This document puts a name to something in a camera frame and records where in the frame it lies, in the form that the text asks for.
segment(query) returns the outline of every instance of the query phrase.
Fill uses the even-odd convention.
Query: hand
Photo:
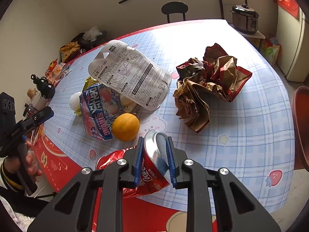
[[[31,148],[31,143],[26,141],[28,149]],[[43,173],[38,170],[38,164],[33,151],[28,151],[26,156],[26,162],[28,163],[27,172],[29,175],[41,176]],[[4,167],[9,173],[17,173],[20,168],[20,159],[18,157],[6,157],[4,160]]]

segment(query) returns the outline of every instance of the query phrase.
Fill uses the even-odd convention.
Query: white plastic bag
[[[100,30],[94,26],[92,27],[90,30],[86,31],[86,33],[83,35],[83,39],[85,41],[95,41],[96,40],[96,37],[99,36],[99,35],[102,35],[103,33],[100,32]]]

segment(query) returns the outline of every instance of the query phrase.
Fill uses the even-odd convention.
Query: small white table
[[[239,32],[242,36],[244,37],[251,37],[251,38],[259,38],[260,39],[260,44],[259,44],[259,48],[258,48],[258,51],[260,52],[261,49],[262,49],[262,45],[263,45],[263,40],[266,39],[266,37],[260,32],[260,31],[257,31],[255,34],[253,35],[250,35],[250,34],[247,34],[247,33],[243,33],[241,31],[238,31],[234,24],[232,23],[229,23],[229,26],[231,26],[233,29],[235,29],[237,32]]]

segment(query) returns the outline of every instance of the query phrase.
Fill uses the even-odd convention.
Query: black chair
[[[183,2],[169,2],[162,6],[161,11],[164,15],[167,15],[167,23],[170,23],[170,14],[174,13],[182,14],[183,20],[186,21],[188,6]]]

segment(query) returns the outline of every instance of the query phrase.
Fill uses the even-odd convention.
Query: white wall
[[[43,76],[76,28],[53,0],[14,0],[0,21],[0,93],[15,99],[16,121],[23,118],[31,74]]]
[[[165,24],[166,16],[161,13],[161,7],[167,2],[177,0],[129,0],[122,4],[118,3],[121,0],[57,1],[79,31],[84,32],[92,26],[98,26],[101,30],[106,30],[108,38],[112,39],[143,28]],[[189,7],[187,20],[221,18],[218,0],[178,1]],[[278,6],[273,0],[248,0],[248,4],[260,15],[259,30],[265,35],[276,35]],[[182,15],[171,15],[171,21],[182,21]]]

